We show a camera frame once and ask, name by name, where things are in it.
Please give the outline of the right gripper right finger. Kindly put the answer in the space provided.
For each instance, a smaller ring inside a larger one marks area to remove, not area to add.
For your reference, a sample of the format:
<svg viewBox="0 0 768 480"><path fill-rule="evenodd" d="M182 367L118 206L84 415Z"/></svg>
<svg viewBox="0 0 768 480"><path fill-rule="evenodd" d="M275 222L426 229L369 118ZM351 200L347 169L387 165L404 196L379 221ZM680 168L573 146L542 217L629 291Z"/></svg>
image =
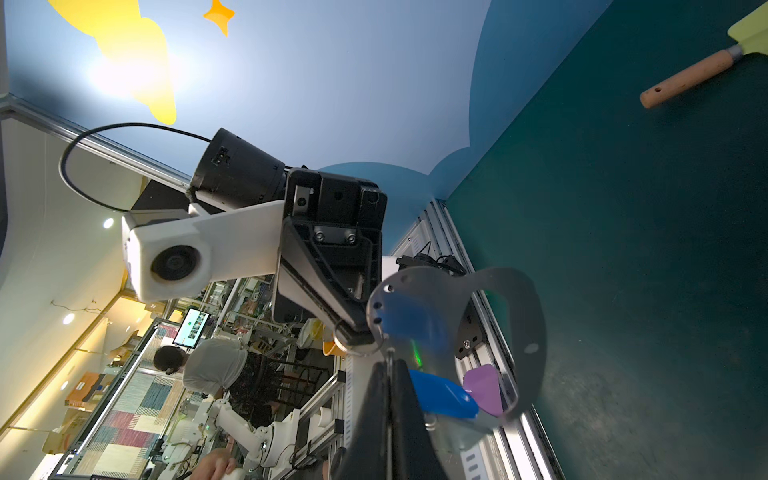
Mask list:
<svg viewBox="0 0 768 480"><path fill-rule="evenodd" d="M390 427L393 479L447 479L403 360L391 365Z"/></svg>

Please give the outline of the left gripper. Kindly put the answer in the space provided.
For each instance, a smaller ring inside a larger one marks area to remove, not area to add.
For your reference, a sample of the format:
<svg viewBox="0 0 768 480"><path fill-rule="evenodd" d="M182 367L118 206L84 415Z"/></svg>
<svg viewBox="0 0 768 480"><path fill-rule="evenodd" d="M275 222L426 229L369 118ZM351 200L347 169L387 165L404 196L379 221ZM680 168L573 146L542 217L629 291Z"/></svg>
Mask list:
<svg viewBox="0 0 768 480"><path fill-rule="evenodd" d="M285 200L272 319L319 319L342 348L372 348L366 308L382 280L387 195L369 180L294 168Z"/></svg>

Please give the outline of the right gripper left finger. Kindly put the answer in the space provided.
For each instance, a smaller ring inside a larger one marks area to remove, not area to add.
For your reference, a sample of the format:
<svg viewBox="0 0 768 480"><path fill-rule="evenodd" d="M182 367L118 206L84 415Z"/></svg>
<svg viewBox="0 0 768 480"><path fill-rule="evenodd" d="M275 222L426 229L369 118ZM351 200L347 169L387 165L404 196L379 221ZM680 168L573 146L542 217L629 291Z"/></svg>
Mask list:
<svg viewBox="0 0 768 480"><path fill-rule="evenodd" d="M385 362L373 366L350 446L335 479L384 480L389 470L390 378Z"/></svg>

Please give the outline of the metal key holder plate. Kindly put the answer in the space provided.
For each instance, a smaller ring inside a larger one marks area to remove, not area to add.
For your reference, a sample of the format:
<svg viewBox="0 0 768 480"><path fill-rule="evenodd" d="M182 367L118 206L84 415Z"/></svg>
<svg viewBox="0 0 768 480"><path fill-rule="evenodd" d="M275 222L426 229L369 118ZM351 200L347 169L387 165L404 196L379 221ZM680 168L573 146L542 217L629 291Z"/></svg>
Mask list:
<svg viewBox="0 0 768 480"><path fill-rule="evenodd" d="M461 374L458 360L491 340L473 303L486 291L506 302L513 366L507 374L493 366ZM539 395L546 323L534 283L519 270L455 276L435 267L409 267L373 291L366 316L376 342L410 369L425 412L494 428L516 421Z"/></svg>

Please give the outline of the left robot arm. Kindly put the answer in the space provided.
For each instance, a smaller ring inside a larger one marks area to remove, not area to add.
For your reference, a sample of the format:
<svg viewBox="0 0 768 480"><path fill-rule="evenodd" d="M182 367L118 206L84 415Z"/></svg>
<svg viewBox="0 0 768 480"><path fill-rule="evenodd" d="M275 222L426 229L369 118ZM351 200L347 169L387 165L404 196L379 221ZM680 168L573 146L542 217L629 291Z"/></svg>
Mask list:
<svg viewBox="0 0 768 480"><path fill-rule="evenodd" d="M123 216L123 251L143 302L215 281L270 277L277 322L321 321L345 352L377 344L366 308L382 279L386 195L368 180L288 168L228 130L194 172L184 210Z"/></svg>

